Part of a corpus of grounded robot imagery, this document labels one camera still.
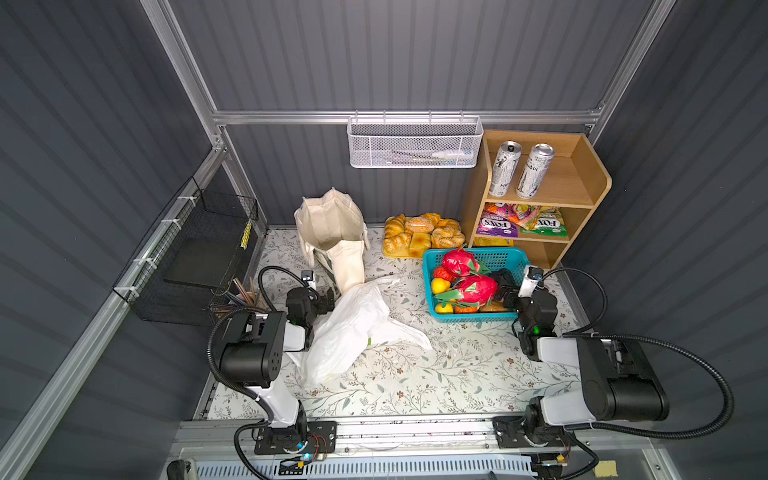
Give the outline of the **purple Fox's candy bag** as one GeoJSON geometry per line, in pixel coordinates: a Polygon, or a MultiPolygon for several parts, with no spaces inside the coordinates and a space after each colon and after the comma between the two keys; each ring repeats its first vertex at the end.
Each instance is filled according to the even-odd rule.
{"type": "Polygon", "coordinates": [[[480,216],[477,234],[516,238],[518,236],[517,216],[510,204],[486,203],[480,216]]]}

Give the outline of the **cream canvas tote bag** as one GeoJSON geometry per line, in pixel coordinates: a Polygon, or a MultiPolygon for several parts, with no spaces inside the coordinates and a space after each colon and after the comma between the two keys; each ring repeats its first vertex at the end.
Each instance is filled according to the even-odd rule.
{"type": "Polygon", "coordinates": [[[365,282],[368,229],[350,195],[331,188],[321,197],[304,198],[294,219],[310,267],[318,263],[327,270],[341,294],[365,282]]]}

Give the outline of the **white plastic grocery bag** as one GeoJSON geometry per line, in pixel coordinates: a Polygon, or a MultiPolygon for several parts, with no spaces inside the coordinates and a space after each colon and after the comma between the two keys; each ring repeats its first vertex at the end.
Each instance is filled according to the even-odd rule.
{"type": "Polygon", "coordinates": [[[406,342],[432,349],[422,331],[391,317],[383,291],[399,282],[394,276],[381,277],[355,285],[340,297],[334,310],[313,327],[308,350],[288,355],[302,386],[316,387],[343,375],[370,346],[406,342]]]}

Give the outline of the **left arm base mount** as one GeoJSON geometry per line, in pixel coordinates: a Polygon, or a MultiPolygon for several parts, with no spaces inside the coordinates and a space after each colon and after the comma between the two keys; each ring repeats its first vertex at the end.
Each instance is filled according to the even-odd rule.
{"type": "Polygon", "coordinates": [[[309,421],[287,428],[260,428],[253,435],[256,455],[333,453],[336,448],[338,423],[309,421]]]}

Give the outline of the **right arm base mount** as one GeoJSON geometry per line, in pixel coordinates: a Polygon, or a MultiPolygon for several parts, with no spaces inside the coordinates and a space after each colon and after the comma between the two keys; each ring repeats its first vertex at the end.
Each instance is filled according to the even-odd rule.
{"type": "Polygon", "coordinates": [[[497,416],[492,418],[491,423],[497,445],[502,449],[568,445],[561,427],[548,425],[538,418],[497,416]]]}

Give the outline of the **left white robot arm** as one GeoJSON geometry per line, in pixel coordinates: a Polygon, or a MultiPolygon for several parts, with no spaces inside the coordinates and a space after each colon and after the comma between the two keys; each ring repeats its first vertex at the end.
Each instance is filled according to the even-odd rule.
{"type": "Polygon", "coordinates": [[[209,369],[217,382],[255,401],[265,412],[264,428],[304,435],[307,419],[301,402],[280,376],[283,355],[303,353],[314,337],[318,317],[335,307],[332,289],[291,289],[285,311],[231,304],[218,315],[206,347],[209,369]]]}

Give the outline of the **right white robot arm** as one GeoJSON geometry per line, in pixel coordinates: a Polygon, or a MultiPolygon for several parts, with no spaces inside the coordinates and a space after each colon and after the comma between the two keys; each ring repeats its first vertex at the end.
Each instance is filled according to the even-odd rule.
{"type": "Polygon", "coordinates": [[[521,296],[512,291],[502,300],[517,314],[512,331],[529,360],[571,366],[579,370],[580,386],[555,396],[533,397],[519,429],[533,445],[544,445],[567,432],[606,430],[662,440],[710,435],[724,427],[735,410],[735,398],[725,377],[700,356],[672,343],[632,334],[554,333],[557,299],[544,289],[521,296]],[[717,416],[703,426],[657,431],[631,427],[631,422],[660,422],[671,409],[668,396],[643,347],[674,352],[702,368],[722,394],[717,416]]]}

